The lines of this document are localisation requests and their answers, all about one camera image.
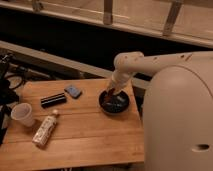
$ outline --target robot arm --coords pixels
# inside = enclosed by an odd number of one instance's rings
[[[107,91],[113,89],[113,94],[119,93],[136,73],[153,76],[166,67],[203,59],[213,59],[213,52],[189,52],[150,57],[144,57],[142,52],[120,53],[114,59],[115,71],[111,76]]]

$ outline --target railing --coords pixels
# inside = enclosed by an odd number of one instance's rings
[[[0,7],[213,48],[212,0],[0,0]]]

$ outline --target black bowl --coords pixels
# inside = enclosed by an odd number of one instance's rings
[[[99,104],[106,114],[117,115],[126,110],[129,106],[129,97],[124,91],[112,95],[107,102],[104,101],[106,95],[107,92],[103,91],[99,96]]]

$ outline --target bottle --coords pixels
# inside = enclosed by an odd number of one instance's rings
[[[43,148],[47,143],[53,129],[57,124],[57,117],[59,116],[58,110],[54,109],[51,115],[45,117],[41,126],[37,130],[35,136],[33,137],[32,142],[38,146]]]

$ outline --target wooden table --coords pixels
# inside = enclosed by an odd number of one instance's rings
[[[40,106],[41,98],[61,93],[70,84],[83,91],[79,99],[66,94],[67,103],[46,109]],[[0,147],[0,170],[43,170],[143,161],[143,129],[131,84],[124,90],[129,95],[130,106],[116,117],[105,115],[98,104],[98,96],[107,85],[106,79],[28,82],[21,102],[32,105],[38,121],[57,108],[61,113],[58,125],[46,148],[41,150],[31,142],[36,128],[26,129],[11,121]]]

